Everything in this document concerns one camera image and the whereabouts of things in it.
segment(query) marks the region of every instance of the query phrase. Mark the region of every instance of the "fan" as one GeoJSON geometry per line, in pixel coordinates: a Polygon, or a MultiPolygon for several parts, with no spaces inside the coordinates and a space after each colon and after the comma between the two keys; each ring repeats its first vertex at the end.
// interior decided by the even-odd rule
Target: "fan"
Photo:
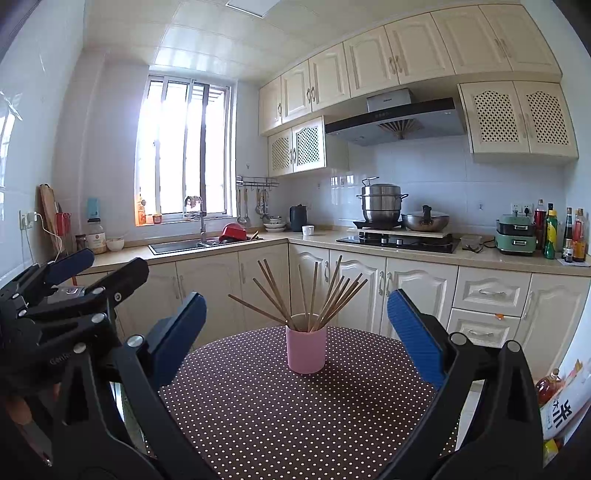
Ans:
{"type": "Polygon", "coordinates": [[[393,133],[398,137],[399,140],[404,140],[406,135],[410,132],[414,132],[423,128],[423,126],[414,118],[386,122],[384,124],[379,124],[378,127],[380,127],[385,132],[393,133]]]}

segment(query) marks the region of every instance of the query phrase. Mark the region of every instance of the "green bottle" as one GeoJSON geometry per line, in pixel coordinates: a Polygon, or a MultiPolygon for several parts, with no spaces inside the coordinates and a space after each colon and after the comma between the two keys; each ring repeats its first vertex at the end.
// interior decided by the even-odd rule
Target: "green bottle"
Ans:
{"type": "Polygon", "coordinates": [[[544,247],[544,256],[550,260],[554,259],[556,253],[556,240],[558,231],[558,218],[554,204],[548,204],[548,217],[546,218],[546,245],[544,247]]]}

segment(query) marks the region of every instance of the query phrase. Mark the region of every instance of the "pink cup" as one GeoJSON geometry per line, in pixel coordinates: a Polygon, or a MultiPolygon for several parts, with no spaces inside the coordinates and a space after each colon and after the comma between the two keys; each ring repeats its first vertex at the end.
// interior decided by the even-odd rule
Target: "pink cup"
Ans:
{"type": "MultiPolygon", "coordinates": [[[[294,323],[303,325],[305,314],[299,313],[291,317],[294,323]]],[[[318,315],[313,315],[313,322],[318,315]]],[[[285,327],[287,342],[287,365],[296,373],[313,374],[324,367],[326,360],[326,327],[315,332],[296,332],[285,327]]]]}

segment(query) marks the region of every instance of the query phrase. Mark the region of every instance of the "table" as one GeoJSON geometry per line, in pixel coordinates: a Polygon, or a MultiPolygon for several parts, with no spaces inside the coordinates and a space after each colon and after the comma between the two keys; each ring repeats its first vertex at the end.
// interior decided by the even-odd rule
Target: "table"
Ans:
{"type": "Polygon", "coordinates": [[[374,478],[434,395],[400,341],[341,327],[329,327],[316,374],[289,370],[285,329],[274,327],[202,346],[160,390],[224,480],[374,478]]]}

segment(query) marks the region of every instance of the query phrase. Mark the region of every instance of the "ceiling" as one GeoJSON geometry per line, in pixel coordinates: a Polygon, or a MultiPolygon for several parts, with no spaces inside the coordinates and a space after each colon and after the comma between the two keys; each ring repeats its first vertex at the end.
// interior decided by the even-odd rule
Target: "ceiling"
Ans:
{"type": "Polygon", "coordinates": [[[225,3],[87,0],[85,46],[163,69],[198,70],[260,83],[320,47],[372,24],[458,4],[449,0],[281,0],[259,19],[225,3]]]}

